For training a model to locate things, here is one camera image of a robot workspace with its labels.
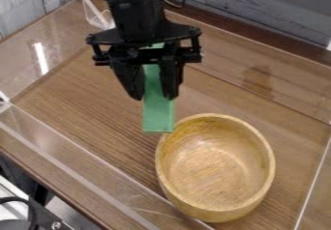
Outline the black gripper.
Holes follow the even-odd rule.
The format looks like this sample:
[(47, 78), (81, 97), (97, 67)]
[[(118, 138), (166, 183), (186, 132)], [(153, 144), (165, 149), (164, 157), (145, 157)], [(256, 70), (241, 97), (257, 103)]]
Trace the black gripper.
[[(94, 50), (93, 59), (99, 66), (110, 64), (110, 51), (102, 51), (99, 48), (102, 45), (127, 51), (156, 43), (174, 45), (174, 58), (180, 62), (198, 63), (203, 59), (201, 29), (166, 19), (165, 4), (173, 8), (178, 8), (178, 5), (168, 0), (105, 1), (110, 8), (115, 27), (87, 37), (87, 44)], [(174, 100), (178, 97), (184, 79), (184, 64), (176, 61), (162, 61), (160, 69), (164, 96), (169, 100)], [(142, 66), (114, 62), (113, 71), (129, 96), (141, 101), (145, 94)]]

